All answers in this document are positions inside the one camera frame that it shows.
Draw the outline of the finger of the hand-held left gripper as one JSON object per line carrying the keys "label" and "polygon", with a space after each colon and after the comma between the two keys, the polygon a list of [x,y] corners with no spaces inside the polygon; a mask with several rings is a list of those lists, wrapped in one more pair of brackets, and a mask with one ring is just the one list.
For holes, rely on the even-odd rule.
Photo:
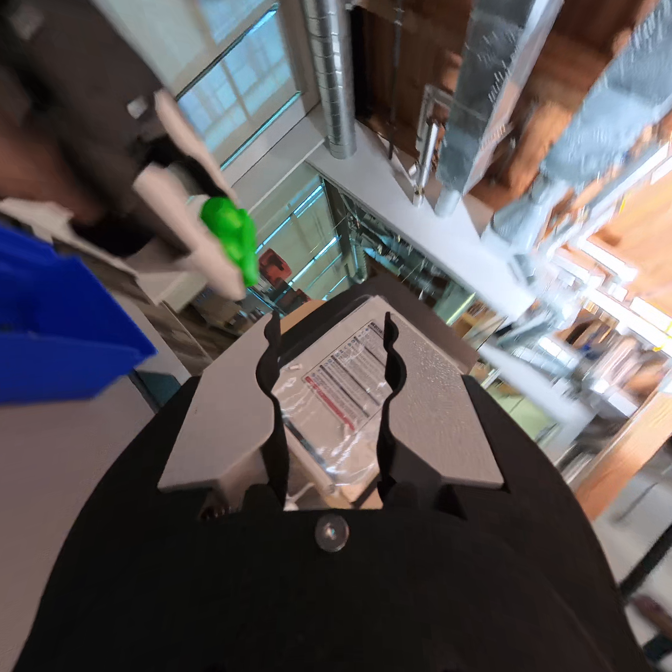
{"label": "finger of the hand-held left gripper", "polygon": [[150,163],[133,182],[133,189],[172,233],[188,248],[178,261],[182,270],[197,272],[207,285],[227,300],[243,300],[247,293],[239,267],[226,254],[221,242],[203,223],[189,195],[172,172]]}
{"label": "finger of the hand-held left gripper", "polygon": [[195,159],[214,184],[237,206],[238,197],[224,179],[219,162],[184,118],[172,94],[168,90],[158,90],[154,93],[154,99],[156,115],[173,143],[183,154]]}

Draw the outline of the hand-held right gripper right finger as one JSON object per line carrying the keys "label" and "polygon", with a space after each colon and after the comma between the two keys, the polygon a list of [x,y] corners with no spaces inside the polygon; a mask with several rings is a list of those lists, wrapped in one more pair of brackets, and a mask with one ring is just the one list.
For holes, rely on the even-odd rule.
{"label": "hand-held right gripper right finger", "polygon": [[376,444],[378,493],[419,509],[460,509],[456,487],[505,479],[456,363],[401,315],[384,317],[385,381]]}

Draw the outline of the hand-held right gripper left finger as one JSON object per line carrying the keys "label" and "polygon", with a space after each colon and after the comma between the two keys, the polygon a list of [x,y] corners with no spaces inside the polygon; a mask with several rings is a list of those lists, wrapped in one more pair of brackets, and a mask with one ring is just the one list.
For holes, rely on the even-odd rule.
{"label": "hand-held right gripper left finger", "polygon": [[286,504],[290,454],[279,400],[281,324],[269,313],[209,365],[158,482],[161,492],[208,489],[229,510],[253,491]]}

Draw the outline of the green toy block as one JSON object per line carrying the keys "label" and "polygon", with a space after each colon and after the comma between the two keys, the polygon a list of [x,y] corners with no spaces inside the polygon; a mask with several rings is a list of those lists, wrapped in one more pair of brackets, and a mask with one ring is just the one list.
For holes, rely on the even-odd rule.
{"label": "green toy block", "polygon": [[239,269],[245,287],[255,286],[259,280],[256,227],[247,211],[228,197],[211,197],[203,203],[199,216]]}

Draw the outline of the blue storage bin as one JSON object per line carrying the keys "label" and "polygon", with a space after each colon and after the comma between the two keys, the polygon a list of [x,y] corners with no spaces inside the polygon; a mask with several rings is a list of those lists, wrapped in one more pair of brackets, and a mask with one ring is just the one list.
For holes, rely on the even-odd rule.
{"label": "blue storage bin", "polygon": [[156,356],[83,262],[1,229],[1,404],[96,397]]}

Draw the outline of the dark teal mat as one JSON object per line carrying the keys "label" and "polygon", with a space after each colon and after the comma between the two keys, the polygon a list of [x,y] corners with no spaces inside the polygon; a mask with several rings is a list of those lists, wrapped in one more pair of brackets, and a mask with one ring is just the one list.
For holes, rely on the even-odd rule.
{"label": "dark teal mat", "polygon": [[128,374],[128,378],[154,414],[158,413],[181,388],[179,381],[171,374],[133,370]]}

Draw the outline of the large paned window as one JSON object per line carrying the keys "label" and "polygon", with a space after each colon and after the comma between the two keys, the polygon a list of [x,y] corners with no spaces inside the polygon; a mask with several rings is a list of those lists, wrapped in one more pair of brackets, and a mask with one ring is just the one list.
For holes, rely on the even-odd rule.
{"label": "large paned window", "polygon": [[94,1],[222,169],[317,104],[301,1]]}

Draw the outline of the red equipment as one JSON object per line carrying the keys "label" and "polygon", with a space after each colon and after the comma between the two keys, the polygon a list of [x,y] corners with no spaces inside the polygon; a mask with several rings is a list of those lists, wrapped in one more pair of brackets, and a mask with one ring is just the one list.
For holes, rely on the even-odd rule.
{"label": "red equipment", "polygon": [[274,290],[287,284],[292,276],[289,264],[273,248],[267,248],[259,257],[259,273]]}

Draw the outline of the thin black pipe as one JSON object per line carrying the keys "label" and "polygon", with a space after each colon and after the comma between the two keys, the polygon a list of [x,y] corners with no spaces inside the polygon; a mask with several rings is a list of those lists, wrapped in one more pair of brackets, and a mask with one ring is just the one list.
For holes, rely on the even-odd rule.
{"label": "thin black pipe", "polygon": [[391,92],[390,108],[388,115],[388,160],[391,161],[394,156],[395,132],[397,127],[397,88],[400,65],[401,39],[405,14],[405,2],[398,1],[394,16],[394,34],[392,43],[392,70],[391,70]]}

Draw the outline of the black floor lamp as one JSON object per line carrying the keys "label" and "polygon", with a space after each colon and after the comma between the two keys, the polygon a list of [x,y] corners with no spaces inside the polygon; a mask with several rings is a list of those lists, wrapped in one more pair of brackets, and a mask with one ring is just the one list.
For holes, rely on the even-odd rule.
{"label": "black floor lamp", "polygon": [[670,550],[671,525],[660,534],[651,548],[644,554],[643,558],[634,565],[619,584],[620,597],[623,603],[630,601],[632,596],[643,586]]}

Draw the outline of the metal pipe fixture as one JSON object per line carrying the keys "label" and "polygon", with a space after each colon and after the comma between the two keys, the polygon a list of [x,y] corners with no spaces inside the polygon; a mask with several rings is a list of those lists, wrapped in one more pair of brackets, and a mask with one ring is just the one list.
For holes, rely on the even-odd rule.
{"label": "metal pipe fixture", "polygon": [[415,146],[418,160],[409,171],[413,182],[413,206],[425,201],[426,188],[432,172],[433,158],[437,152],[441,131],[445,129],[453,96],[431,83],[426,84],[416,129]]}

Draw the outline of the round silver air duct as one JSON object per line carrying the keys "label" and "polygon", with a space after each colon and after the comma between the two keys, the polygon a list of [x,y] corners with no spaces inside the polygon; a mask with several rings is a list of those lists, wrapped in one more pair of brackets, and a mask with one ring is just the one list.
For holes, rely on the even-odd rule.
{"label": "round silver air duct", "polygon": [[303,1],[308,42],[331,155],[356,153],[356,105],[350,19],[344,1]]}

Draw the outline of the rectangular silver duct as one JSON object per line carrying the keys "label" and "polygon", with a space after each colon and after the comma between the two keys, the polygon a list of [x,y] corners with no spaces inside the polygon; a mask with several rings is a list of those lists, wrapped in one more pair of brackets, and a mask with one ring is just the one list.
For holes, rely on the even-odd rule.
{"label": "rectangular silver duct", "polygon": [[483,246],[529,283],[532,251],[554,207],[620,165],[644,129],[670,110],[671,2],[658,1],[589,90],[531,186],[493,214]]}
{"label": "rectangular silver duct", "polygon": [[457,205],[483,177],[562,1],[475,1],[436,177]]}

